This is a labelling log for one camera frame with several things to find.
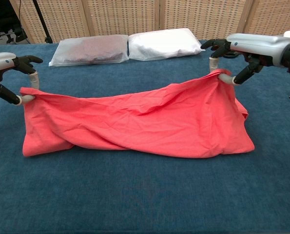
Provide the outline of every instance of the blue carpet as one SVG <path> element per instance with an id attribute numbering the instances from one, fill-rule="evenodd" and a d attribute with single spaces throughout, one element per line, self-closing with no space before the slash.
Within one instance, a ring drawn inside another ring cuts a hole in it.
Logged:
<path id="1" fill-rule="evenodd" d="M 4 45 L 35 55 L 41 90 L 75 97 L 134 93 L 208 73 L 211 51 L 121 64 L 48 67 L 57 45 Z M 243 57 L 221 59 L 234 74 Z M 8 71 L 18 93 L 29 79 Z M 242 86 L 255 151 L 182 159 L 135 151 L 75 147 L 22 156 L 23 108 L 0 99 L 0 233 L 290 232 L 290 74 L 263 68 Z"/>

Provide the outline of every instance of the woven panel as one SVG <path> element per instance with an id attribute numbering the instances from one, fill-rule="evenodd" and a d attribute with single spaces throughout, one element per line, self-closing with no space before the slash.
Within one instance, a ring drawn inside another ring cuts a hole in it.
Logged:
<path id="1" fill-rule="evenodd" d="M 165 29 L 189 28 L 198 39 L 235 33 L 246 0 L 165 0 Z"/>
<path id="2" fill-rule="evenodd" d="M 134 34 L 154 31 L 155 0 L 85 0 L 94 35 Z"/>
<path id="3" fill-rule="evenodd" d="M 290 0 L 260 0 L 247 33 L 278 35 L 290 30 Z"/>
<path id="4" fill-rule="evenodd" d="M 78 0 L 38 1 L 53 42 L 89 36 L 82 2 Z M 32 0 L 21 0 L 20 18 L 25 21 L 35 43 L 44 43 L 45 33 Z"/>

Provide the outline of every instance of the clear plastic bag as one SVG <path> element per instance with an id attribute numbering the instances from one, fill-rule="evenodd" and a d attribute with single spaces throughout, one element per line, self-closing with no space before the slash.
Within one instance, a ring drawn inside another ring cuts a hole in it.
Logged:
<path id="1" fill-rule="evenodd" d="M 203 51 L 188 28 L 167 29 L 129 36 L 130 59 L 150 61 L 196 55 Z"/>
<path id="2" fill-rule="evenodd" d="M 61 40 L 49 66 L 119 63 L 128 60 L 127 35 Z"/>

